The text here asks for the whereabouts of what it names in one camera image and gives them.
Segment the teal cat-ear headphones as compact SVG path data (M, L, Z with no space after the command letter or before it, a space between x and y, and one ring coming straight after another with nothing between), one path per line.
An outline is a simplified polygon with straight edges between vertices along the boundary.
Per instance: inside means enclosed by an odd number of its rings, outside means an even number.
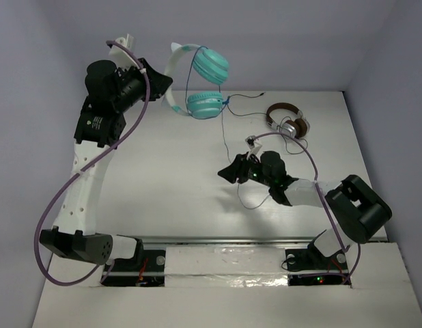
M168 87L164 103L176 114L196 120L219 116L225 106L221 88L229 78L228 60L205 45L173 42L164 75L175 79L178 64L186 56L190 61L186 67L183 96L177 98L172 87Z

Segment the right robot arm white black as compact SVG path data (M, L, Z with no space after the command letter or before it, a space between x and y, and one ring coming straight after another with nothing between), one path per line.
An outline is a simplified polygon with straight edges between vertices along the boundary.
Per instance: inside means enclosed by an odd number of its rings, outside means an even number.
M339 251L367 243L393 216L390 206L361 177L351 174L337 183L295 178L274 151L260 157L238 154L218 176L231 184L260 183L283 206L323 208L333 220L332 228L315 237L307 253L310 265L317 269L329 264Z

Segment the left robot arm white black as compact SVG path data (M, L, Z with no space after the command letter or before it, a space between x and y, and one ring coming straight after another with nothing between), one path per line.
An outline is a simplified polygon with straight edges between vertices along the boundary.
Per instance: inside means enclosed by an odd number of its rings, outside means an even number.
M104 265L112 259L113 236L96 231L96 207L107 167L127 135L124 114L140 100L159 99L172 82L144 58L129 68L110 60L87 67L87 96L74 132L72 183L52 228L40 230L41 245L69 260Z

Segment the brown silver headphones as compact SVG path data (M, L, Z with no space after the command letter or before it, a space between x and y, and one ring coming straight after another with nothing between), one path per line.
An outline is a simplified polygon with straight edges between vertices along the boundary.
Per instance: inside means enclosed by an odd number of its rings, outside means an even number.
M271 114L278 110L291 112L295 115L295 118L292 119L289 117L282 123L276 123ZM306 137L310 130L310 123L302 111L297 106L288 102L278 102L269 106L266 111L266 123L272 130L287 133L291 138L295 139Z

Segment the metal rail front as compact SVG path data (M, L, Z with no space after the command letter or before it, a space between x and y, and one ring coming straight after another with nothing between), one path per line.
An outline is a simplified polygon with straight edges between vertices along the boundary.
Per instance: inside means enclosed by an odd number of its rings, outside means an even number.
M194 236L140 236L144 243L164 243L164 244L290 244L309 243L313 237L194 237Z

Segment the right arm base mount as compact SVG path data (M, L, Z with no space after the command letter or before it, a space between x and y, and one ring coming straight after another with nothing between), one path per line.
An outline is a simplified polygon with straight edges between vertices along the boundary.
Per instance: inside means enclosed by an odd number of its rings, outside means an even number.
M346 251L331 230L321 232L303 248L287 249L281 268L290 274L292 286L350 283Z

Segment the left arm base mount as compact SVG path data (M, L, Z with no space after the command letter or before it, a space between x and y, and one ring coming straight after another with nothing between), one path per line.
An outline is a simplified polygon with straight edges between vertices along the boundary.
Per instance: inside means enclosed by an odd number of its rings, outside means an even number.
M115 259L109 270L105 265L101 284L106 287L163 287L165 285L166 249L148 247L137 241L137 251L131 259Z

